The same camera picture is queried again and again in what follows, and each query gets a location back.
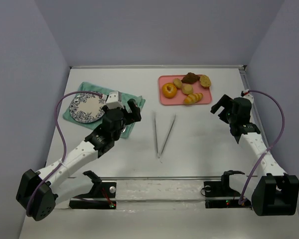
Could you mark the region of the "orange glazed donut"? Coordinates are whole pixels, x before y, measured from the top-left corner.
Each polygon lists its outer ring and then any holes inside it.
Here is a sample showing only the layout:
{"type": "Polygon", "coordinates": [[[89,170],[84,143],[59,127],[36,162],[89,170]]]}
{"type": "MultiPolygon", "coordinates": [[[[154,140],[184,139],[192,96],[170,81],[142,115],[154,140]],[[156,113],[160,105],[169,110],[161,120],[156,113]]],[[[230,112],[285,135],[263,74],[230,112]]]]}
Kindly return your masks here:
{"type": "Polygon", "coordinates": [[[166,83],[162,86],[161,92],[164,97],[171,99],[177,94],[177,87],[173,83],[166,83]]]}

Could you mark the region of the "metal tongs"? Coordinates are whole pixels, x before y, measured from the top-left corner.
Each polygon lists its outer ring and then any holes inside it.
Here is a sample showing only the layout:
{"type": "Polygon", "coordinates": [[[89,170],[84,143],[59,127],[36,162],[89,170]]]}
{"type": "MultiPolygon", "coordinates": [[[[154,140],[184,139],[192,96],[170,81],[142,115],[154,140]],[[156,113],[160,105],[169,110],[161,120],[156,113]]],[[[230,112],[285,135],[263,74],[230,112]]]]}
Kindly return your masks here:
{"type": "Polygon", "coordinates": [[[163,154],[175,126],[176,114],[171,117],[169,124],[167,122],[159,123],[158,121],[161,119],[155,111],[152,113],[153,145],[155,156],[159,163],[162,163],[163,154]]]}

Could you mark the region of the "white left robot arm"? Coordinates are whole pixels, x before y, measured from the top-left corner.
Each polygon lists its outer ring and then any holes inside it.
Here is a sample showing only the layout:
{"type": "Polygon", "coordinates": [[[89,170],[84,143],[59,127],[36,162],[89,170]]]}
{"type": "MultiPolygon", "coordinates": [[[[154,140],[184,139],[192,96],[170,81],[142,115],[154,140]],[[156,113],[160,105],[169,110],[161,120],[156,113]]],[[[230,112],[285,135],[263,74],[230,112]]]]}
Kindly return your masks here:
{"type": "Polygon", "coordinates": [[[60,198],[56,188],[77,170],[108,152],[119,140],[126,125],[141,120],[140,108],[135,100],[129,99],[128,105],[129,111],[125,107],[104,107],[102,123],[74,150],[38,172],[31,169],[24,172],[16,199],[26,209],[27,216],[41,221],[49,215],[60,198]]]}

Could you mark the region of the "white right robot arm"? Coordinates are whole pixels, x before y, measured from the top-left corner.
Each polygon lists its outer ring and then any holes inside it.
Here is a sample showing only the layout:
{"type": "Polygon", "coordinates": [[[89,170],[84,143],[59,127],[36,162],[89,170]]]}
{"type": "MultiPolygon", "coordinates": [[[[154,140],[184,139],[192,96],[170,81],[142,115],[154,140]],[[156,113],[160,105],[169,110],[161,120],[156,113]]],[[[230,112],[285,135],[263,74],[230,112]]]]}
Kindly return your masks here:
{"type": "Polygon", "coordinates": [[[254,164],[249,174],[225,171],[222,188],[239,193],[238,205],[249,201],[258,216],[291,216],[297,209],[299,179],[289,175],[272,156],[271,150],[279,139],[266,146],[259,128],[250,121],[252,93],[245,90],[234,99],[223,95],[211,108],[213,114],[223,108],[218,115],[220,120],[229,125],[231,135],[254,164]]]}

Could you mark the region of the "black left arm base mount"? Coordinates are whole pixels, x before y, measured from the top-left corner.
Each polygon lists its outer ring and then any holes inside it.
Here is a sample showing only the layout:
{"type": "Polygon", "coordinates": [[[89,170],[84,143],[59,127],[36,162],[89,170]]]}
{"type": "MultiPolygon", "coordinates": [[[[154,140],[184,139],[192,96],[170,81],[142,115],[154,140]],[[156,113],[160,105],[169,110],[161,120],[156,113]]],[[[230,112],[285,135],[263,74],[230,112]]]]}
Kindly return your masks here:
{"type": "Polygon", "coordinates": [[[78,195],[69,201],[71,209],[114,210],[116,202],[116,181],[103,181],[91,170],[83,172],[88,182],[92,183],[91,189],[85,194],[78,195]]]}

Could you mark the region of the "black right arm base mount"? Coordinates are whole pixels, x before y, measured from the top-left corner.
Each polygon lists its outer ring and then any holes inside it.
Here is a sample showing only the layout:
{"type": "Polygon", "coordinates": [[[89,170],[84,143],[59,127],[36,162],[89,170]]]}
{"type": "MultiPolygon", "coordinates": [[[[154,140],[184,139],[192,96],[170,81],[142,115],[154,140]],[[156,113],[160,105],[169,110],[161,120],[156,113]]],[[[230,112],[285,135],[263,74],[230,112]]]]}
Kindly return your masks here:
{"type": "Polygon", "coordinates": [[[200,193],[205,197],[205,208],[225,209],[225,208],[252,208],[251,202],[247,200],[239,205],[240,193],[229,187],[229,176],[245,175],[241,171],[225,171],[221,179],[216,181],[204,181],[200,193]]]}

